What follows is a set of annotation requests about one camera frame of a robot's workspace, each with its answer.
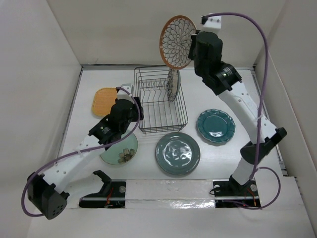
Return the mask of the orange rimmed petal plate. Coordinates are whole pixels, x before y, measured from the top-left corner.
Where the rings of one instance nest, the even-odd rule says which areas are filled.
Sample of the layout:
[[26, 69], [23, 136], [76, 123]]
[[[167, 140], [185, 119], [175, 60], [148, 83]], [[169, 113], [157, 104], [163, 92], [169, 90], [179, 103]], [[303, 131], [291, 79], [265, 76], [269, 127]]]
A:
[[159, 38], [159, 52], [166, 66], [180, 70], [189, 65], [191, 35], [196, 30], [194, 22], [184, 15], [174, 16], [165, 23]]

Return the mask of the orange woven plate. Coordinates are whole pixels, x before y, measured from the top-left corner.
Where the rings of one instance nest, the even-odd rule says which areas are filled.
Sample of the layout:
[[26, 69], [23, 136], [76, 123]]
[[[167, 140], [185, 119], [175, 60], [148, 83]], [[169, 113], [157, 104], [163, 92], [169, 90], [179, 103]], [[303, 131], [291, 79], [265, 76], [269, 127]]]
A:
[[111, 107], [115, 104], [117, 90], [115, 88], [102, 88], [95, 93], [92, 112], [94, 115], [103, 117], [110, 113]]

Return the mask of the light green flower plate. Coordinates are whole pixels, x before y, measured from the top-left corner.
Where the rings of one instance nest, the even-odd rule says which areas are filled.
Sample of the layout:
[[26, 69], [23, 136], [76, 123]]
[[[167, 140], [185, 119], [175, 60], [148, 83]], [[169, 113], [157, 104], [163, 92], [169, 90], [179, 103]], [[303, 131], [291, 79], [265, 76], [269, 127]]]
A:
[[123, 165], [129, 162], [138, 149], [138, 140], [134, 133], [126, 139], [112, 145], [100, 155], [100, 158], [110, 165]]

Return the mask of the blue floral white plate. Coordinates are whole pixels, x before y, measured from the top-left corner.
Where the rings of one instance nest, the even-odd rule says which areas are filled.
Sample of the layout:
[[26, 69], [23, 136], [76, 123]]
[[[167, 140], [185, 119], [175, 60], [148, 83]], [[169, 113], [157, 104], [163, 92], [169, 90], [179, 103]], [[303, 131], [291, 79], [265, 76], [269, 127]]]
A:
[[180, 71], [176, 69], [170, 69], [167, 77], [167, 96], [170, 102], [176, 99], [181, 86]]

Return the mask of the grey-blue round plate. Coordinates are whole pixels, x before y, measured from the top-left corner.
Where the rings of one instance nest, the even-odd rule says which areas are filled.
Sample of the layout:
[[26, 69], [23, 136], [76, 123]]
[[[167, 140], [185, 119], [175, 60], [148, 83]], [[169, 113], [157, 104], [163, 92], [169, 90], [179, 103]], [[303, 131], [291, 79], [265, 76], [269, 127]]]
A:
[[188, 134], [172, 132], [156, 144], [156, 162], [167, 174], [185, 176], [199, 164], [201, 151], [198, 143]]

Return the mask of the teal scalloped plate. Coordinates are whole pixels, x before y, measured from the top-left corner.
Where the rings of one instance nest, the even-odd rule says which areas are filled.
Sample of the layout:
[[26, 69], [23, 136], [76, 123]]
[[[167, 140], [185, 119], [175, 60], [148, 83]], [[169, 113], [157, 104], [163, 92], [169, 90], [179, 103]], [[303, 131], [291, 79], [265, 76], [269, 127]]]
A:
[[223, 144], [231, 140], [236, 130], [233, 118], [218, 109], [209, 109], [200, 113], [196, 127], [204, 139], [216, 144]]

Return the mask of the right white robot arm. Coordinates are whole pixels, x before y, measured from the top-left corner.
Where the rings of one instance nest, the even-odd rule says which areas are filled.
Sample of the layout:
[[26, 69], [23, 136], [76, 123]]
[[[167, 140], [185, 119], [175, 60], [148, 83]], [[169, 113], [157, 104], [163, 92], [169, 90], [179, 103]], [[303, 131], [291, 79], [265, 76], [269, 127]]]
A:
[[191, 40], [188, 57], [194, 62], [195, 74], [227, 104], [250, 138], [250, 142], [241, 148], [241, 160], [229, 178], [230, 192], [240, 195], [247, 189], [258, 163], [287, 135], [287, 131], [262, 115], [240, 74], [221, 60], [223, 42], [217, 34], [196, 31]]

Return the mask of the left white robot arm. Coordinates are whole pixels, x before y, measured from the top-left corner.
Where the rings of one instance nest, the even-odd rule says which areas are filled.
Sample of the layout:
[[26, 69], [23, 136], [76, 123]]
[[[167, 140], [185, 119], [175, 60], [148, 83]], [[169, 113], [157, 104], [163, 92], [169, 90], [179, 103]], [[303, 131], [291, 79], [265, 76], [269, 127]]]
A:
[[65, 189], [70, 181], [94, 158], [126, 139], [131, 122], [138, 124], [143, 118], [139, 97], [117, 99], [110, 114], [89, 130], [75, 151], [54, 159], [29, 175], [21, 197], [23, 212], [34, 217], [26, 210], [24, 199], [28, 198], [40, 211], [38, 217], [44, 216], [48, 220], [57, 217], [66, 208], [69, 193]]

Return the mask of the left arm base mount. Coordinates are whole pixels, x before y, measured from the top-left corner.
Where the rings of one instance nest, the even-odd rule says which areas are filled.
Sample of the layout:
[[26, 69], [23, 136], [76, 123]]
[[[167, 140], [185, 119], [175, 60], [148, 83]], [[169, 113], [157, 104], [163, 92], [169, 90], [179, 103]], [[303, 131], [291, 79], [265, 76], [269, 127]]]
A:
[[96, 193], [90, 193], [80, 198], [80, 208], [125, 208], [126, 180], [111, 179], [101, 170], [93, 174], [101, 179], [103, 185]]

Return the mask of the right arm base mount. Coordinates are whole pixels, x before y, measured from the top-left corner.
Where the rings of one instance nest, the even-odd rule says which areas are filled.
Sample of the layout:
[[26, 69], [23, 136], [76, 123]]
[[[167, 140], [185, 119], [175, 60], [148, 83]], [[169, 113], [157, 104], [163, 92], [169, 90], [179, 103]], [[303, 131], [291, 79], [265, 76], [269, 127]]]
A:
[[255, 180], [241, 186], [228, 179], [214, 180], [209, 194], [215, 198], [216, 208], [257, 208], [261, 206]]

